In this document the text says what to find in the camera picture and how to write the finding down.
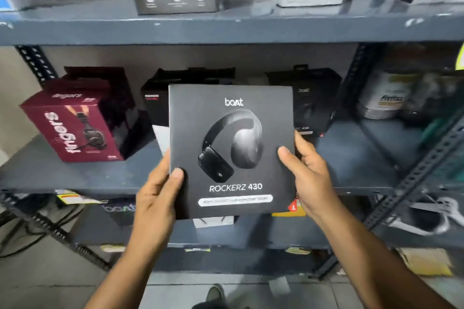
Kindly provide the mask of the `black box with teal print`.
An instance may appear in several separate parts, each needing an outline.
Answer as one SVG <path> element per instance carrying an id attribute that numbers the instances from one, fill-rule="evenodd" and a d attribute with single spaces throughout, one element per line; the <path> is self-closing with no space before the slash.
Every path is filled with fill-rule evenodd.
<path id="1" fill-rule="evenodd" d="M 133 225 L 136 212 L 135 195 L 110 199 L 100 204 L 100 206 L 118 226 L 125 227 Z"/>

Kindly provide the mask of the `black headphone box with hanger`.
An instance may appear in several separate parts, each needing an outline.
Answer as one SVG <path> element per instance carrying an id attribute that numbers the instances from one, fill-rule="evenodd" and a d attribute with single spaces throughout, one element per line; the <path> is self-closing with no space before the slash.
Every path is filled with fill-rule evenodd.
<path id="1" fill-rule="evenodd" d="M 295 129 L 307 141 L 322 137 L 335 115 L 341 76 L 331 68 L 311 69 L 308 65 L 265 75 L 269 85 L 292 87 Z"/>

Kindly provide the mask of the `green plastic item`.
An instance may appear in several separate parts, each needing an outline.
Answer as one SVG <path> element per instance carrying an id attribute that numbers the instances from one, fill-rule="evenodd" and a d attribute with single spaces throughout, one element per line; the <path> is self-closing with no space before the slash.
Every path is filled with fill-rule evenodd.
<path id="1" fill-rule="evenodd" d="M 420 148 L 426 149 L 431 148 L 443 135 L 444 127 L 446 126 L 448 119 L 445 117 L 433 119 L 426 128 L 422 131 L 420 137 Z"/>

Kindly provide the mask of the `maroon headset box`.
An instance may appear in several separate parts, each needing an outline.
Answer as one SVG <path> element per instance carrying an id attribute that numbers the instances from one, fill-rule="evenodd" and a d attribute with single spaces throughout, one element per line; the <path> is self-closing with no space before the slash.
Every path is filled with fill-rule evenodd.
<path id="1" fill-rule="evenodd" d="M 68 163 L 123 161 L 152 134 L 123 67 L 65 66 L 20 108 Z"/>

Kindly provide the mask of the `person's right forearm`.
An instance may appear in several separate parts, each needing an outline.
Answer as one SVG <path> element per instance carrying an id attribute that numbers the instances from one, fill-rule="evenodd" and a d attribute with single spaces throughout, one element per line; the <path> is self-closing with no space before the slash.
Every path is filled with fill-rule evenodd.
<path id="1" fill-rule="evenodd" d="M 456 309 L 394 255 L 347 208 L 314 215 L 367 309 Z"/>

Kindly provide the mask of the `white tin can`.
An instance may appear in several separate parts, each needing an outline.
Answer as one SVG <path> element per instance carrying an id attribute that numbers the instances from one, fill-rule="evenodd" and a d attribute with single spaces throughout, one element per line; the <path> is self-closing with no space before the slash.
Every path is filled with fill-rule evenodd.
<path id="1" fill-rule="evenodd" d="M 375 70 L 359 95 L 356 109 L 367 119 L 394 118 L 403 107 L 413 85 L 416 73 L 394 73 Z"/>

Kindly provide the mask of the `black box with red print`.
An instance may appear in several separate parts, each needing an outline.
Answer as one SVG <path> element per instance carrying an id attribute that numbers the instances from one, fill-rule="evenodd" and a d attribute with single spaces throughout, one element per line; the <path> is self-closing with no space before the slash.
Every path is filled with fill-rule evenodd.
<path id="1" fill-rule="evenodd" d="M 232 84 L 235 67 L 207 69 L 190 67 L 186 70 L 163 70 L 159 68 L 153 77 L 141 87 L 141 95 L 151 123 L 169 126 L 168 87 L 170 84 Z"/>

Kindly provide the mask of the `white flat box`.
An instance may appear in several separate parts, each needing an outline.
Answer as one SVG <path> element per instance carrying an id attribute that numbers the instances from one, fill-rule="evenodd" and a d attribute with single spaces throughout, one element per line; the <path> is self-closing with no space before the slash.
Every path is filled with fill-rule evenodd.
<path id="1" fill-rule="evenodd" d="M 152 125 L 155 139 L 158 143 L 161 153 L 164 155 L 170 148 L 170 128 L 163 125 Z"/>

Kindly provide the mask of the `person's left hand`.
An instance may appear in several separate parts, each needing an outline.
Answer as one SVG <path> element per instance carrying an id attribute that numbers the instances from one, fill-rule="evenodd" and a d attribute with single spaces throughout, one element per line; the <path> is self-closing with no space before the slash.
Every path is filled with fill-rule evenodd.
<path id="1" fill-rule="evenodd" d="M 149 240 L 161 238 L 167 239 L 168 242 L 176 214 L 174 218 L 162 218 L 157 212 L 157 195 L 171 173 L 168 149 L 136 195 L 136 212 L 131 237 L 146 237 Z"/>

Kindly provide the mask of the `grey metal shelving rack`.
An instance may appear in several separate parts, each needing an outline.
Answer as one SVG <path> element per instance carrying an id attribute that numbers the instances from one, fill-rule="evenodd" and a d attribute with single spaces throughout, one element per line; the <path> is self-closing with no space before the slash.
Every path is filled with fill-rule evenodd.
<path id="1" fill-rule="evenodd" d="M 345 105 L 354 105 L 354 97 L 367 79 L 368 67 L 387 43 L 422 41 L 464 41 L 464 6 L 445 4 L 413 5 L 392 1 L 382 10 L 376 0 L 355 0 L 345 3 L 340 11 L 331 7 L 290 8 L 287 12 L 270 0 L 232 0 L 231 8 L 215 13 L 137 15 L 133 0 L 36 0 L 39 7 L 19 11 L 0 12 L 0 46 L 15 46 L 27 62 L 27 51 L 32 59 L 39 59 L 40 46 L 206 46 L 256 44 L 338 44 L 358 43 L 348 71 Z M 369 230 L 387 230 L 386 219 L 395 212 L 412 207 L 412 201 L 431 193 L 463 193 L 464 182 L 446 181 L 447 173 L 456 171 L 464 159 L 464 106 L 451 116 L 442 137 L 430 148 L 407 175 L 390 186 L 338 187 L 346 195 L 364 193 L 368 197 L 387 195 L 370 214 L 365 225 Z M 83 244 L 73 243 L 73 235 L 58 223 L 37 212 L 38 207 L 27 200 L 30 195 L 53 194 L 65 189 L 59 183 L 76 182 L 69 189 L 76 191 L 137 192 L 142 177 L 139 175 L 149 154 L 160 158 L 154 143 L 142 147 L 129 162 L 116 164 L 114 172 L 120 180 L 110 187 L 112 172 L 103 163 L 84 164 L 82 168 L 67 165 L 52 157 L 43 138 L 32 142 L 0 168 L 0 205 L 11 214 L 31 223 L 74 253 L 81 255 L 98 268 L 108 271 L 111 263 L 100 258 Z M 50 168 L 52 184 L 38 186 L 42 171 Z"/>

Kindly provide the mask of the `person's left forearm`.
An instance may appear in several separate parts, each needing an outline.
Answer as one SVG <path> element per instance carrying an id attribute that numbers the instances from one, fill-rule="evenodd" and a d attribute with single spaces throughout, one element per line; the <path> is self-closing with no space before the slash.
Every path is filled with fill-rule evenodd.
<path id="1" fill-rule="evenodd" d="M 138 309 L 167 239 L 131 237 L 128 246 L 84 309 Z"/>

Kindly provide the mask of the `yellow paper sheet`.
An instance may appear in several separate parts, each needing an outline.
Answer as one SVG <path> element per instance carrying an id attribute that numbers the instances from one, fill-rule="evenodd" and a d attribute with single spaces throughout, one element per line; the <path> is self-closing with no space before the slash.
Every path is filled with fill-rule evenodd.
<path id="1" fill-rule="evenodd" d="M 443 248 L 397 248 L 407 268 L 418 276 L 452 277 L 452 264 Z"/>

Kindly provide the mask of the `yellow label card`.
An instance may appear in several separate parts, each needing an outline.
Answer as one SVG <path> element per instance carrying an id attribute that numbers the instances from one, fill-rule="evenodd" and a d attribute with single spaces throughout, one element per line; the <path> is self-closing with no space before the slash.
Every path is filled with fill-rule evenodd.
<path id="1" fill-rule="evenodd" d="M 98 200 L 80 195 L 75 191 L 56 189 L 55 194 L 66 205 L 107 204 L 108 199 Z"/>

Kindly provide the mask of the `person's right hand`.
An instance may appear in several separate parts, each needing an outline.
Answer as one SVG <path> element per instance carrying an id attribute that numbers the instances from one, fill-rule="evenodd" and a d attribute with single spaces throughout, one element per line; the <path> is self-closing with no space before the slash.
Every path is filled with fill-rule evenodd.
<path id="1" fill-rule="evenodd" d="M 297 189 L 305 213 L 318 225 L 336 214 L 342 207 L 333 189 L 326 161 L 316 152 L 315 146 L 294 131 L 295 156 L 312 171 L 312 187 Z"/>

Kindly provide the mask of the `person's dark shoe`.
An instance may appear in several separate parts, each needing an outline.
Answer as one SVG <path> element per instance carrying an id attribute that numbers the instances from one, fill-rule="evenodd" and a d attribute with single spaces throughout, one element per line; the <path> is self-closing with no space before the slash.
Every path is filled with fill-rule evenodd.
<path id="1" fill-rule="evenodd" d="M 229 309 L 224 290 L 220 284 L 214 284 L 206 295 L 205 309 Z"/>

